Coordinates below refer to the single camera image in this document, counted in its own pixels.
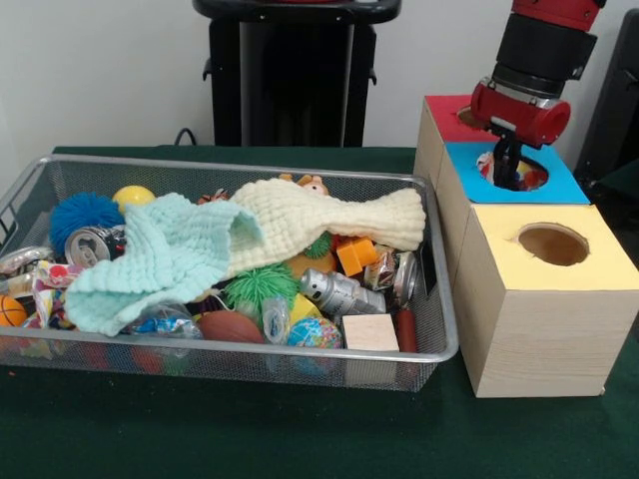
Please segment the knitted blanket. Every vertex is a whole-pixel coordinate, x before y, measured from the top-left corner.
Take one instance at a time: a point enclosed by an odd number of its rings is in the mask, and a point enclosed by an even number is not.
[[[125,221],[125,254],[67,290],[68,318],[83,331],[115,335],[148,305],[189,302],[223,278],[295,256],[324,231],[415,250],[425,214],[413,189],[350,203],[273,179],[244,185],[229,202],[166,195],[127,207]]]
[[[231,202],[253,212],[264,240],[236,238],[231,243],[228,277],[284,261],[329,231],[345,237],[369,237],[412,251],[423,239],[426,215],[414,189],[399,190],[365,203],[344,202],[272,179],[241,187]]]
[[[125,222],[125,254],[86,269],[67,289],[67,318],[82,331],[114,336],[146,306],[193,300],[229,270],[231,236],[262,237],[240,206],[196,206],[177,194],[127,206]]]

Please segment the blue box lid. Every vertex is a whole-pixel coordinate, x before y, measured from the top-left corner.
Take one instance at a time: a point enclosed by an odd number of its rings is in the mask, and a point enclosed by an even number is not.
[[[522,154],[546,169],[548,182],[532,192],[513,192],[487,181],[477,168],[477,159],[492,152],[494,143],[446,143],[466,196],[479,204],[590,205],[576,180],[552,147],[523,147]]]

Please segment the green tablecloth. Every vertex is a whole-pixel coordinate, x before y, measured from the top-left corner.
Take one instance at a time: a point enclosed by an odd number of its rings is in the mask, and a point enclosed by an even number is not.
[[[406,172],[413,151],[60,149]],[[461,357],[418,394],[0,367],[0,477],[624,478],[639,344],[607,394],[478,400]]]

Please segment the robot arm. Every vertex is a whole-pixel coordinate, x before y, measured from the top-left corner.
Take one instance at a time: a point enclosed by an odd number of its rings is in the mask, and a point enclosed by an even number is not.
[[[492,76],[472,95],[475,122],[501,137],[494,152],[495,182],[505,188],[521,146],[553,144],[570,119],[560,100],[579,80],[597,38],[588,31],[606,0],[513,0]]]

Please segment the yellow ball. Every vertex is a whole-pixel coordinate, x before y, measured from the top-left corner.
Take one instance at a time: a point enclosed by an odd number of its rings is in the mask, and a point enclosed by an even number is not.
[[[147,205],[156,196],[144,187],[129,186],[123,187],[113,195],[113,201],[118,204],[118,210],[123,215],[126,205]]]

